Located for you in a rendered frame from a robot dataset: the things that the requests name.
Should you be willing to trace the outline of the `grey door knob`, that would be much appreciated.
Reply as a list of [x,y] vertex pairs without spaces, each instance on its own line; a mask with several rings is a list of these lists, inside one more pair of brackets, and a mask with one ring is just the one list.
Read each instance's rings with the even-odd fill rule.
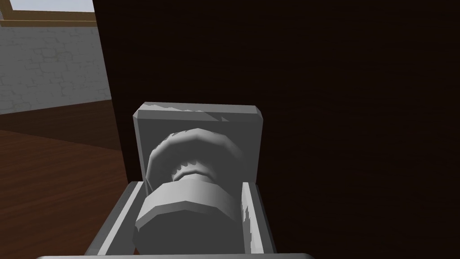
[[146,102],[133,119],[147,191],[133,235],[138,253],[245,253],[242,184],[257,178],[261,112]]

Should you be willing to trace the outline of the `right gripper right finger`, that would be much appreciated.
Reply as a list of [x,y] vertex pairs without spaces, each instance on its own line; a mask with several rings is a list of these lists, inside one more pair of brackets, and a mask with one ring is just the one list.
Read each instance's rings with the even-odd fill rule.
[[242,184],[241,211],[245,253],[276,253],[261,194],[255,183]]

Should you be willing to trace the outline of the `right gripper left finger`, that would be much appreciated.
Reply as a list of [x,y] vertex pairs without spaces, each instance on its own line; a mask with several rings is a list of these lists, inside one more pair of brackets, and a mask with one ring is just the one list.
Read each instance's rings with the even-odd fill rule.
[[135,222],[145,198],[142,181],[129,183],[85,255],[133,255]]

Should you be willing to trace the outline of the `dark brown door leaf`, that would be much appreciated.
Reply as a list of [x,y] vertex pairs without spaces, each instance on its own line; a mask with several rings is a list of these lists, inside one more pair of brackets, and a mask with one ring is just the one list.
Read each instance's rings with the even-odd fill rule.
[[254,105],[279,253],[460,259],[460,0],[93,0],[129,181],[146,101]]

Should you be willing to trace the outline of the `wooden framed window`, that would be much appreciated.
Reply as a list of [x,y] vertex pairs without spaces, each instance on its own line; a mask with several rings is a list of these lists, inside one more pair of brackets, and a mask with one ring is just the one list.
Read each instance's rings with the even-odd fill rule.
[[93,0],[0,0],[2,27],[96,27]]

